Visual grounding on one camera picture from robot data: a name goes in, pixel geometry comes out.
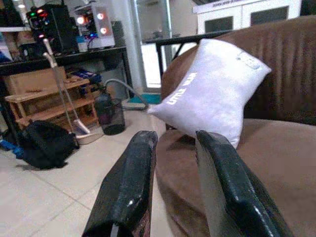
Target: black table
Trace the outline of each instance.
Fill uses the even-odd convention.
[[[186,43],[199,43],[201,39],[211,39],[218,36],[221,36],[223,34],[226,34],[230,31],[218,31],[218,32],[211,32],[206,33],[203,35],[195,35],[195,36],[185,36],[185,37],[178,37],[178,38],[170,38],[170,39],[151,39],[147,40],[145,43],[155,43],[156,44],[156,50],[158,54],[158,60],[159,60],[159,70],[160,70],[160,76],[162,77],[163,74],[163,66],[162,66],[162,51],[161,47],[165,45],[173,45],[173,44],[180,44],[179,49],[177,50],[176,54],[173,56],[173,60],[179,56],[179,53]]]
[[[88,60],[99,59],[104,63],[105,70],[111,70],[116,68],[119,62],[123,61],[123,66],[126,75],[126,82],[132,87],[132,79],[128,64],[126,47],[113,47],[100,49],[84,53],[76,53],[69,55],[61,55],[56,57],[56,61],[59,66],[67,66],[74,63],[84,62]],[[42,70],[50,68],[49,62],[45,58],[35,59],[30,61],[10,62],[0,64],[0,104],[2,107],[3,117],[8,125],[9,131],[11,131],[16,139],[16,132],[18,130],[15,121],[12,119],[12,112],[4,97],[8,95],[3,76],[9,76],[13,74],[26,73],[36,70]]]

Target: cabinet door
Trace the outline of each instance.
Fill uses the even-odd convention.
[[[241,28],[241,6],[210,11],[198,15],[198,33],[238,30]]]
[[[301,0],[267,0],[242,6],[242,27],[298,17]]]

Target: white shelf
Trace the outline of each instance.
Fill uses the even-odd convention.
[[[29,27],[0,27],[0,32],[30,31]]]

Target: tiled floor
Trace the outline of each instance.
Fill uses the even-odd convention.
[[[62,169],[32,169],[0,151],[0,236],[79,237],[104,176],[139,130],[165,126],[143,112],[125,113],[126,131],[82,146]],[[171,237],[164,204],[154,181],[152,237]]]

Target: teal mat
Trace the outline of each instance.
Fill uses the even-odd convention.
[[[157,94],[142,94],[141,95],[144,100],[147,101],[148,104],[160,104],[160,101],[161,101],[161,96],[160,95],[157,95]],[[142,103],[142,101],[137,97],[135,96],[134,98],[131,98],[129,101],[129,103]]]

